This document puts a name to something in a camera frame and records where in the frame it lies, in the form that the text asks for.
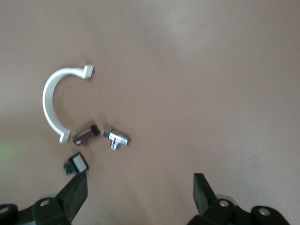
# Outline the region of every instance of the white plastic bracket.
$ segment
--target white plastic bracket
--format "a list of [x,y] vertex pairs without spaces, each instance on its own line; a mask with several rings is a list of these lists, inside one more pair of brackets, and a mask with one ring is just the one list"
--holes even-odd
[[67,129],[58,120],[53,107],[53,94],[58,82],[67,75],[75,75],[82,79],[88,79],[92,76],[94,66],[86,65],[84,69],[80,68],[64,68],[54,72],[47,80],[43,92],[43,109],[45,117],[52,129],[60,135],[60,143],[67,142],[71,130]]

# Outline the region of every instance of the metal t-shaped connector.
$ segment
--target metal t-shaped connector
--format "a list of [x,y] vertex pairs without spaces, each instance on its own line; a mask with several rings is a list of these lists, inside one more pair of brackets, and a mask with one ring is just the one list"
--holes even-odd
[[119,144],[128,145],[129,137],[110,128],[105,129],[103,137],[110,139],[111,142],[111,149],[116,150]]

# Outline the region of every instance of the brown surface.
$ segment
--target brown surface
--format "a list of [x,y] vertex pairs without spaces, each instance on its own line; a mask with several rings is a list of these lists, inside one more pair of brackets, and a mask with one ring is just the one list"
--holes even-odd
[[[184,225],[196,214],[193,173],[245,210],[268,205],[298,224],[298,1],[1,1],[0,203],[22,209],[57,193],[63,162],[86,157],[89,197],[74,225]],[[60,121],[130,135],[59,144],[42,109],[64,78]]]

